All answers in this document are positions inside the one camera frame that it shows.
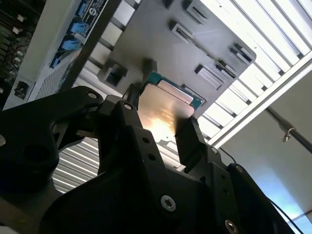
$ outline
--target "silver screw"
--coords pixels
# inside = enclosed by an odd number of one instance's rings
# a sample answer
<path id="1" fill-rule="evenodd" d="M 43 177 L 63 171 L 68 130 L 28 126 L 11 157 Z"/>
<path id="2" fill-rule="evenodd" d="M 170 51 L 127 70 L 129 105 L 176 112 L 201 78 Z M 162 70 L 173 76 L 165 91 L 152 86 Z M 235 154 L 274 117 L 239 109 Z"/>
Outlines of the silver screw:
<path id="1" fill-rule="evenodd" d="M 126 107 L 128 110 L 132 110 L 132 106 L 128 105 L 128 104 L 123 104 L 124 107 Z"/>
<path id="2" fill-rule="evenodd" d="M 236 169 L 238 169 L 239 172 L 244 173 L 244 170 L 240 166 L 236 166 Z"/>
<path id="3" fill-rule="evenodd" d="M 238 234 L 237 227 L 230 220 L 225 220 L 225 227 L 231 234 Z"/>
<path id="4" fill-rule="evenodd" d="M 215 153 L 215 154 L 218 154 L 219 151 L 215 148 L 215 147 L 211 147 L 211 150 Z"/>
<path id="5" fill-rule="evenodd" d="M 4 138 L 4 136 L 0 135 L 0 147 L 2 147 L 5 144 L 6 144 L 6 139 Z"/>
<path id="6" fill-rule="evenodd" d="M 97 99 L 97 96 L 94 93 L 88 93 L 88 96 L 93 99 Z"/>
<path id="7" fill-rule="evenodd" d="M 167 195 L 162 196 L 160 202 L 165 210 L 169 212 L 173 212 L 176 210 L 176 203 L 170 196 Z"/>

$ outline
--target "metal rod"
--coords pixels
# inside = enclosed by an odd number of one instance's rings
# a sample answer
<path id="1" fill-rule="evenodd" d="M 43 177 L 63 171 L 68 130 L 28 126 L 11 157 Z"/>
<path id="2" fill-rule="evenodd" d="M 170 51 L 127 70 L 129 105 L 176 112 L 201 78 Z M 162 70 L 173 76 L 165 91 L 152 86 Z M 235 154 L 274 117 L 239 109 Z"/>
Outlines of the metal rod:
<path id="1" fill-rule="evenodd" d="M 290 136 L 293 136 L 293 138 L 295 138 L 304 148 L 306 148 L 312 154 L 312 144 L 304 136 L 302 136 L 289 121 L 284 119 L 271 107 L 268 107 L 266 111 L 278 123 L 280 129 L 285 133 L 285 136 L 282 140 L 283 142 L 286 142 Z"/>
<path id="2" fill-rule="evenodd" d="M 290 134 L 312 154 L 312 144 L 305 139 L 304 136 L 302 136 L 296 129 L 291 130 Z"/>

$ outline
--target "metal vent grille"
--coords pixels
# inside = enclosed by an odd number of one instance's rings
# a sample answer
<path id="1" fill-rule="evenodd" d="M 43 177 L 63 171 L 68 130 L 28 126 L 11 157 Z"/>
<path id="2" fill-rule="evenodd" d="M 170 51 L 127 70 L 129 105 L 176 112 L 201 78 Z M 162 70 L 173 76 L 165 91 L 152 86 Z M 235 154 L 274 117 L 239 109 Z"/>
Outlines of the metal vent grille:
<path id="1" fill-rule="evenodd" d="M 36 99 L 52 95 L 57 91 L 59 83 L 70 64 L 72 64 L 72 61 L 65 62 L 61 67 L 55 70 L 44 80 L 41 88 L 39 89 Z"/>
<path id="2" fill-rule="evenodd" d="M 81 144 L 59 154 L 59 163 L 53 180 L 62 193 L 77 187 L 98 174 L 98 141 L 86 138 Z"/>

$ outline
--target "bolt hole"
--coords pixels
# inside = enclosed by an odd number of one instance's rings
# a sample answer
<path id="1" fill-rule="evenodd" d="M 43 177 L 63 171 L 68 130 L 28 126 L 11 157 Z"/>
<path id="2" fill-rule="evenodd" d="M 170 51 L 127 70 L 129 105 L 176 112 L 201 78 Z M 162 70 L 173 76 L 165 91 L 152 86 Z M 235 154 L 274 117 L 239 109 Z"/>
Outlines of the bolt hole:
<path id="1" fill-rule="evenodd" d="M 28 145 L 24 149 L 24 156 L 31 162 L 43 162 L 49 158 L 50 152 L 43 145 Z"/>
<path id="2" fill-rule="evenodd" d="M 166 203 L 166 205 L 168 206 L 168 207 L 172 207 L 172 202 L 171 202 L 171 200 L 169 200 L 169 199 L 166 199 L 165 200 L 165 203 Z"/>
<path id="3" fill-rule="evenodd" d="M 226 195 L 229 195 L 229 191 L 227 189 L 223 189 L 223 192 L 226 194 Z"/>
<path id="4" fill-rule="evenodd" d="M 150 159 L 150 161 L 156 160 L 156 157 L 153 154 L 148 154 L 148 158 Z"/>
<path id="5" fill-rule="evenodd" d="M 233 226 L 232 223 L 229 223 L 229 228 L 230 228 L 230 230 L 231 230 L 232 232 L 235 232 L 235 231 L 236 231 L 236 230 L 235 230 L 235 227 Z"/>
<path id="6" fill-rule="evenodd" d="M 97 95 L 95 95 L 94 93 L 88 93 L 88 96 L 90 98 L 97 99 Z"/>
<path id="7" fill-rule="evenodd" d="M 53 137 L 54 137 L 54 141 L 57 142 L 59 140 L 59 133 L 54 133 Z"/>
<path id="8" fill-rule="evenodd" d="M 144 141 L 146 144 L 150 143 L 150 140 L 149 140 L 148 138 L 143 137 L 142 139 L 143 139 L 143 141 Z"/>

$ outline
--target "metal frame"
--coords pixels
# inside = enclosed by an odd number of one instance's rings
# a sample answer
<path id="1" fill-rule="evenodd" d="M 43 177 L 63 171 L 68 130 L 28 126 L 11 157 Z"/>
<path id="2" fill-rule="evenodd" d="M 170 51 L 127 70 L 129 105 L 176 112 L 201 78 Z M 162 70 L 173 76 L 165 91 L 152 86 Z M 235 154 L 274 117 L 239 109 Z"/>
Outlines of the metal frame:
<path id="1" fill-rule="evenodd" d="M 122 0 L 108 0 L 60 91 L 71 89 Z"/>

